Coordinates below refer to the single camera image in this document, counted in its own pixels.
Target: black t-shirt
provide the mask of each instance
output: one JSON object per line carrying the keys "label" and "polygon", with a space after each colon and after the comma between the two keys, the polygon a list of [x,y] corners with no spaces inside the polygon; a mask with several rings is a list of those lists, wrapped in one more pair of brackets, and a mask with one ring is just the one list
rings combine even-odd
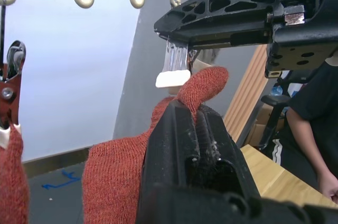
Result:
{"label": "black t-shirt", "polygon": [[[338,67],[324,62],[314,78],[290,100],[289,106],[310,122],[318,149],[338,178]],[[281,130],[280,138],[284,144],[301,151],[288,124]]]}

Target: screw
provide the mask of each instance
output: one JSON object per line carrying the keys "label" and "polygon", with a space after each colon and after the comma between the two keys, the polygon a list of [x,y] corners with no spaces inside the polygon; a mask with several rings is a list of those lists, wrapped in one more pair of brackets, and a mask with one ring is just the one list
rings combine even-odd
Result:
{"label": "screw", "polygon": [[271,20],[273,19],[273,17],[274,17],[274,14],[271,13],[271,12],[268,12],[267,15],[266,15],[266,22],[270,23]]}
{"label": "screw", "polygon": [[234,203],[231,203],[231,204],[230,204],[230,209],[231,209],[233,212],[239,212],[239,211],[240,211],[239,207],[238,207],[236,204],[234,204]]}
{"label": "screw", "polygon": [[11,99],[11,97],[13,96],[13,93],[14,93],[13,89],[11,89],[11,88],[4,88],[1,91],[2,98],[4,98],[5,100]]}

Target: wooden table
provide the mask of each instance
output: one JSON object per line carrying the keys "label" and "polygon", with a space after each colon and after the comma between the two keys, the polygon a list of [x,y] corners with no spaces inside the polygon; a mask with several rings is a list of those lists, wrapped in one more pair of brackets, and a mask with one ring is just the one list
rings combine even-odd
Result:
{"label": "wooden table", "polygon": [[241,148],[258,191],[263,198],[291,201],[299,206],[314,204],[325,207],[338,205],[274,163],[250,145]]}

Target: wooden board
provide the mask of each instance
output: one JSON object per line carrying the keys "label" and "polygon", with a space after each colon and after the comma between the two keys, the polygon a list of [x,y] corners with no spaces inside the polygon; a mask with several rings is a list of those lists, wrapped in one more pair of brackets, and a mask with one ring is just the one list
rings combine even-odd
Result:
{"label": "wooden board", "polygon": [[266,59],[266,45],[258,46],[223,119],[235,142],[268,82],[264,75]]}
{"label": "wooden board", "polygon": [[246,145],[241,148],[241,151],[263,198],[291,201],[299,206],[314,204],[338,208],[337,204],[274,163],[252,146]]}

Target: cardboard box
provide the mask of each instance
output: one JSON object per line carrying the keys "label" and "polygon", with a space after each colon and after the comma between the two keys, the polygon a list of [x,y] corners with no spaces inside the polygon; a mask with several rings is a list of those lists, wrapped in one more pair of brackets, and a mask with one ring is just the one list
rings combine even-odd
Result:
{"label": "cardboard box", "polygon": [[[266,126],[266,124],[261,124],[261,123],[258,122],[258,120],[256,120],[256,122],[252,126],[244,144],[245,145],[249,144],[251,146],[258,146],[259,142],[261,141],[261,139],[263,137],[263,132],[264,132],[265,126]],[[282,118],[282,119],[278,120],[278,123],[277,123],[277,126],[276,126],[276,132],[281,130],[283,128],[283,126],[284,126],[284,119]]]}
{"label": "cardboard box", "polygon": [[266,125],[268,123],[272,110],[272,106],[263,104],[262,109],[259,111],[257,116],[257,124]]}
{"label": "cardboard box", "polygon": [[260,140],[262,139],[264,129],[265,129],[265,125],[254,123],[244,144],[245,145],[249,144],[251,146],[258,146]]}

